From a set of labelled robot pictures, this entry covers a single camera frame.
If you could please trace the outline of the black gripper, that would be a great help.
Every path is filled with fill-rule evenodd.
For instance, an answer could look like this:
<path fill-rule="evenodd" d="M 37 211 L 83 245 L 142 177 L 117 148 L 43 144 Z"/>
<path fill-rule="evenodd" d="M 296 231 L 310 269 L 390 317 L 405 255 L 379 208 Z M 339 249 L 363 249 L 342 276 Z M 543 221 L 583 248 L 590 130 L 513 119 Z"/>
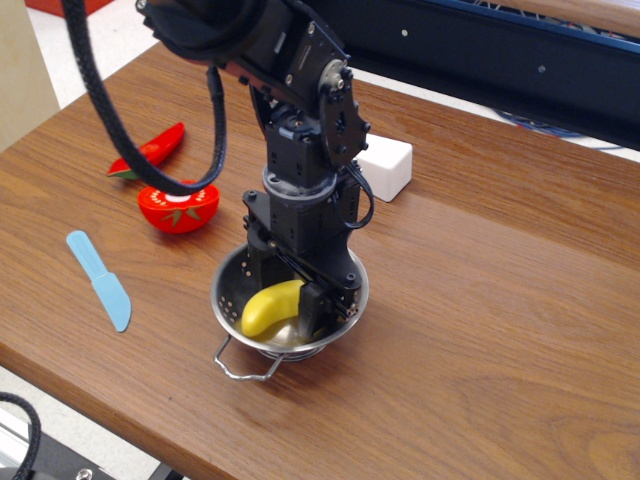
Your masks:
<path fill-rule="evenodd" d="M 259 290 L 301 279 L 298 334 L 335 331 L 357 307 L 362 279 L 348 251 L 358 218 L 362 174 L 341 167 L 309 187 L 263 171 L 263 192 L 243 194 L 248 264 Z"/>

